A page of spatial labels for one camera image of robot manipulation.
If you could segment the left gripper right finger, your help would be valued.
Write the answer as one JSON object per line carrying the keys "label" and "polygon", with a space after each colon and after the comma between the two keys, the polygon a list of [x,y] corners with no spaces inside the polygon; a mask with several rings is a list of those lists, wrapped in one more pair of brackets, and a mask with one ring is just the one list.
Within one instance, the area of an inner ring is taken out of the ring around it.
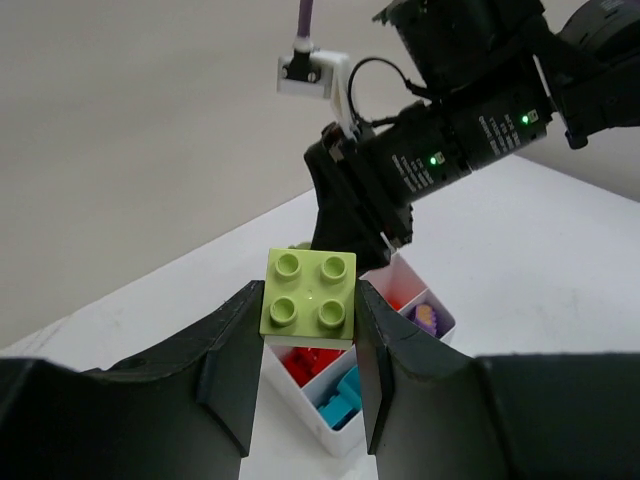
{"label": "left gripper right finger", "polygon": [[635,479],[635,353],[472,358],[355,290],[367,450],[382,479]]}

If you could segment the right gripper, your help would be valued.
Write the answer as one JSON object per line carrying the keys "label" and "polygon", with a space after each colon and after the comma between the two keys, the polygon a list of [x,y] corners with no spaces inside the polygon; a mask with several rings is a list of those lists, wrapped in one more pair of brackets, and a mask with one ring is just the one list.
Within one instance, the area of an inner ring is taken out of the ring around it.
{"label": "right gripper", "polygon": [[349,139],[327,126],[304,161],[318,205],[312,249],[353,253],[360,270],[387,266],[411,243],[414,202],[471,172],[449,123],[421,102],[381,133]]}

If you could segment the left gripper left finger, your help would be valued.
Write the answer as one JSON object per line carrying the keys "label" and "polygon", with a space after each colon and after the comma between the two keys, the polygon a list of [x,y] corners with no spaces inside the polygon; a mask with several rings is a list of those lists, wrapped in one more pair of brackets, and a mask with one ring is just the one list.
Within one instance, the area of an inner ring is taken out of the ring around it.
{"label": "left gripper left finger", "polygon": [[235,479],[250,450],[264,285],[107,370],[1,362],[5,479]]}

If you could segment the teal square lego brick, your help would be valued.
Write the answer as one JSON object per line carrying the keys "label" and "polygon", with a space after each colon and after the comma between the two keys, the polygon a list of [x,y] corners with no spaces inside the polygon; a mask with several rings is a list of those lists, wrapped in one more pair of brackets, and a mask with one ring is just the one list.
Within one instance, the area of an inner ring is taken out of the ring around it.
{"label": "teal square lego brick", "polygon": [[341,430],[362,409],[360,375],[357,366],[345,373],[328,399],[317,408],[325,423]]}

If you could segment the purple curved lego brick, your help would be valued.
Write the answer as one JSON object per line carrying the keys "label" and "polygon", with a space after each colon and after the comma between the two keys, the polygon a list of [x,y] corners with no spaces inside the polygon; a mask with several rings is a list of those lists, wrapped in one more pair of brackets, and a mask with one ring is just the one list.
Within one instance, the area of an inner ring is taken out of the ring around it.
{"label": "purple curved lego brick", "polygon": [[409,311],[407,318],[431,336],[438,337],[438,315],[431,305],[417,304]]}

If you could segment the lime square lego brick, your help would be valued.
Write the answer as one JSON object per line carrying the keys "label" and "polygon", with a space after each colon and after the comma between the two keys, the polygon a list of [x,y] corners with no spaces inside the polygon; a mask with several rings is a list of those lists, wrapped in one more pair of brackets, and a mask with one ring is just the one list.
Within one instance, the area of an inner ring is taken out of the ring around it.
{"label": "lime square lego brick", "polygon": [[356,280],[353,253],[272,248],[260,334],[271,346],[350,349]]}

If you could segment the red rounded lego brick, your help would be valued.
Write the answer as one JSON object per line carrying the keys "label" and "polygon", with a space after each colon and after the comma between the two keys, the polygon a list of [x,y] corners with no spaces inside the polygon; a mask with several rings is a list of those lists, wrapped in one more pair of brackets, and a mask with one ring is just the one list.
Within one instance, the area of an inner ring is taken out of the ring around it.
{"label": "red rounded lego brick", "polygon": [[343,353],[344,350],[295,347],[282,364],[295,383],[304,387]]}

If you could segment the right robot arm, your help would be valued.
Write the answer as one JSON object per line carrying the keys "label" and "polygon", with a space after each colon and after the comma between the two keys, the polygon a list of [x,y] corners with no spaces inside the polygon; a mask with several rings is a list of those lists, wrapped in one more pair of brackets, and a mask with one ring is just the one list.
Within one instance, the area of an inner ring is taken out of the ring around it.
{"label": "right robot arm", "polygon": [[421,83],[377,121],[337,125],[305,153],[318,203],[311,246],[365,273],[413,236],[412,205],[542,139],[559,117],[572,149],[639,123],[639,5],[589,1],[559,32],[538,1],[395,1],[393,26]]}

